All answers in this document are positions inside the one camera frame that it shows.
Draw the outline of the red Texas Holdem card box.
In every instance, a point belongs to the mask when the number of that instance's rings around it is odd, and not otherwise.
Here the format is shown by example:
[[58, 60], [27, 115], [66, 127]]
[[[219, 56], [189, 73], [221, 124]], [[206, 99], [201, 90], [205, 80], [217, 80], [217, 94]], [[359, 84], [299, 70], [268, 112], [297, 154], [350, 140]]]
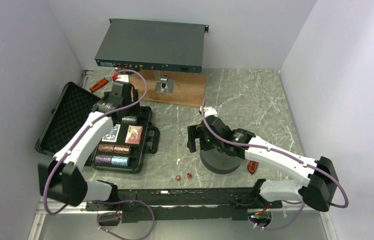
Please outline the red Texas Holdem card box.
[[143, 126], [129, 125], [125, 137], [125, 143], [131, 145], [139, 145], [141, 143]]

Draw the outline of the black poker set case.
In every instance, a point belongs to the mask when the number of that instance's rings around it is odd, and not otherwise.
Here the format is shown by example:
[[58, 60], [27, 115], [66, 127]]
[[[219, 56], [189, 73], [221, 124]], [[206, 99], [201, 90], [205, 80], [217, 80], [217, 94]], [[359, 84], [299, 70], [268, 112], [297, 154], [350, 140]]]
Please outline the black poker set case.
[[[55, 108], [51, 111], [47, 125], [35, 144], [35, 150], [43, 155], [54, 156], [74, 137], [86, 122], [92, 107], [100, 99], [73, 82], [67, 83]], [[151, 123], [152, 109], [149, 106], [141, 106], [139, 104], [139, 115], [136, 117], [138, 119], [136, 124], [117, 121], [116, 124], [120, 125], [117, 141], [104, 142], [101, 140], [87, 159], [86, 165], [96, 170], [139, 173], [143, 164], [144, 154], [157, 152], [160, 131]], [[140, 144], [125, 143], [129, 125], [143, 126]], [[99, 152], [98, 146], [100, 144], [129, 146], [131, 153], [122, 155]], [[98, 165], [94, 163], [96, 155], [129, 157], [129, 166]]]

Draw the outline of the blue playing card deck box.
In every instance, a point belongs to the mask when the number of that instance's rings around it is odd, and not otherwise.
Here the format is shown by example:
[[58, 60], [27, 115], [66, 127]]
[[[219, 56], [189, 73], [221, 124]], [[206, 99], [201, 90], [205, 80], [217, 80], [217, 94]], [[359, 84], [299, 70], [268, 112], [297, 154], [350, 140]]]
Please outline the blue playing card deck box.
[[119, 135], [121, 125], [115, 124], [110, 131], [108, 131], [101, 139], [102, 142], [116, 143]]

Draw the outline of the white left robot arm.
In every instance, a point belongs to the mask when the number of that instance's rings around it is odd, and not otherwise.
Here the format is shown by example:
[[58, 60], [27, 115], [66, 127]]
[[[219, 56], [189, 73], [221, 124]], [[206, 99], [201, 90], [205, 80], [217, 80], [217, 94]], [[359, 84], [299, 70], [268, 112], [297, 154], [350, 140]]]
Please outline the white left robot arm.
[[138, 92], [129, 82], [114, 81], [91, 109], [85, 123], [74, 137], [48, 163], [39, 163], [40, 192], [48, 198], [78, 206], [84, 201], [98, 201], [106, 210], [119, 203], [118, 187], [114, 183], [87, 181], [82, 175], [86, 161], [101, 139], [122, 118], [123, 113], [139, 104]]

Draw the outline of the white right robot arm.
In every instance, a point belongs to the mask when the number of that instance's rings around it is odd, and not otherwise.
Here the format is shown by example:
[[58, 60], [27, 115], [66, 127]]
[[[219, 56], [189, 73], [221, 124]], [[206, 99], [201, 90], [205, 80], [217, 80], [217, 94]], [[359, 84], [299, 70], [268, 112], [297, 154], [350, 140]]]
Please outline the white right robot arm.
[[327, 157], [316, 160], [292, 153], [243, 128], [230, 129], [213, 115], [188, 126], [187, 135], [187, 148], [192, 153], [199, 141], [202, 151], [217, 150], [232, 158], [266, 164], [290, 177], [278, 181], [258, 179], [250, 194], [251, 203], [257, 208], [275, 201], [302, 202], [319, 212], [349, 206], [334, 164]]

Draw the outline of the copper green connectors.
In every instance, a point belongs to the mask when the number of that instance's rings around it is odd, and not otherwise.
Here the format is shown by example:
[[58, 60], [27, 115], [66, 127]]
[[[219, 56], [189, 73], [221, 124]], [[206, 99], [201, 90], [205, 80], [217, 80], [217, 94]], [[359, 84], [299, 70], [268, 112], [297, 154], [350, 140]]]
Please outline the copper green connectors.
[[116, 67], [115, 72], [121, 72], [124, 75], [131, 75], [133, 71], [139, 72], [141, 69], [136, 67]]

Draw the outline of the wooden board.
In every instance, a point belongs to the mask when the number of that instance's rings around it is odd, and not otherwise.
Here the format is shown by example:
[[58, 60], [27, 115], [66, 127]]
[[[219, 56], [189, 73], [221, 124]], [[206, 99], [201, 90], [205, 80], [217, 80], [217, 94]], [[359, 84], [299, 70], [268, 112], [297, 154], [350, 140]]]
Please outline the wooden board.
[[139, 74], [146, 80], [147, 88], [140, 76], [135, 73], [129, 75], [129, 82], [138, 90], [140, 96], [147, 91], [144, 97], [145, 101], [196, 108], [202, 104], [207, 81], [204, 74], [173, 71], [160, 71], [160, 73], [175, 80], [173, 93], [155, 92], [154, 70], [142, 69], [139, 71]]

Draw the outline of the brown orange chip stack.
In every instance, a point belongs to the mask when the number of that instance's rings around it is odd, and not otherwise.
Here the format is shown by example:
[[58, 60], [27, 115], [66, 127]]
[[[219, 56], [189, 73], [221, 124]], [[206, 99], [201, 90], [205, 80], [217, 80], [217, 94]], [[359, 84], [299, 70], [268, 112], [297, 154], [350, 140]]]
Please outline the brown orange chip stack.
[[108, 154], [129, 155], [131, 153], [131, 148], [125, 145], [99, 144], [98, 151]]

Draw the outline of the light blue chip stack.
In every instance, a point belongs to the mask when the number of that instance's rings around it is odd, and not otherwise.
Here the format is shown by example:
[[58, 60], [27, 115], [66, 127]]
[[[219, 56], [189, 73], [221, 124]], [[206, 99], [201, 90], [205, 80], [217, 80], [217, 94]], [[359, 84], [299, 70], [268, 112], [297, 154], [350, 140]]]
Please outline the light blue chip stack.
[[129, 163], [130, 163], [129, 157], [126, 157], [126, 156], [112, 156], [111, 157], [112, 166], [128, 167]]

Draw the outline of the purple chip stack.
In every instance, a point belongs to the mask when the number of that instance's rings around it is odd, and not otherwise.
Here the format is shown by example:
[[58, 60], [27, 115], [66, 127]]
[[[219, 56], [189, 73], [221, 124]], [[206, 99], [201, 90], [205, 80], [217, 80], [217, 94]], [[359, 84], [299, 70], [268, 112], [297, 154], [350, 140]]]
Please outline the purple chip stack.
[[112, 156], [111, 155], [96, 155], [94, 158], [94, 163], [96, 165], [112, 165]]

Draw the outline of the red handled tool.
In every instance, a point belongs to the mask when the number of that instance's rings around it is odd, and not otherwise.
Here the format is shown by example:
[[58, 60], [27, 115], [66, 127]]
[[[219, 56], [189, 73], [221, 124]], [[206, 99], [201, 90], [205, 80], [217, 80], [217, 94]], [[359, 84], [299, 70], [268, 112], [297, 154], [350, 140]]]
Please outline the red handled tool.
[[96, 91], [98, 91], [99, 89], [101, 89], [102, 87], [104, 87], [105, 85], [107, 85], [110, 81], [111, 77], [110, 76], [106, 76], [100, 80], [98, 80], [95, 84], [93, 84], [89, 90], [91, 93], [95, 93]]

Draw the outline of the metal stand bracket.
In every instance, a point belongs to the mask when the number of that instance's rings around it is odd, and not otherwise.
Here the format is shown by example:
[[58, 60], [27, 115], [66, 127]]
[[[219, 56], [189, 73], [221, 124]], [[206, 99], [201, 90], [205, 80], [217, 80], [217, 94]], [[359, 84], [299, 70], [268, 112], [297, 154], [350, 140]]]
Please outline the metal stand bracket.
[[174, 79], [169, 78], [167, 75], [162, 75], [159, 70], [154, 70], [154, 79], [156, 80], [155, 92], [172, 94], [174, 92], [175, 83]]

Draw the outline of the dark rack mount device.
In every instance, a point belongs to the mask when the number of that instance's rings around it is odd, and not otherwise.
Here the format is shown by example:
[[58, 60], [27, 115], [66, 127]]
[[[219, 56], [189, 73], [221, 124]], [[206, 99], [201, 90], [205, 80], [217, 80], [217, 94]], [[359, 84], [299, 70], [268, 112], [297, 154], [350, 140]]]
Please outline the dark rack mount device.
[[206, 24], [110, 19], [95, 55], [99, 67], [200, 74]]

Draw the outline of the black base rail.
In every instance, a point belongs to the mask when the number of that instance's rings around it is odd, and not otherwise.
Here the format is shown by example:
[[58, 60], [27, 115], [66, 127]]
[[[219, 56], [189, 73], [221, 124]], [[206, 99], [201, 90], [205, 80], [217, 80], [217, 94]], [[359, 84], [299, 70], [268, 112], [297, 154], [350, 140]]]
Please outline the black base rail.
[[230, 219], [246, 221], [253, 211], [280, 209], [280, 200], [264, 202], [252, 187], [119, 189], [120, 203], [86, 203], [89, 212], [121, 213], [122, 223], [172, 220]]

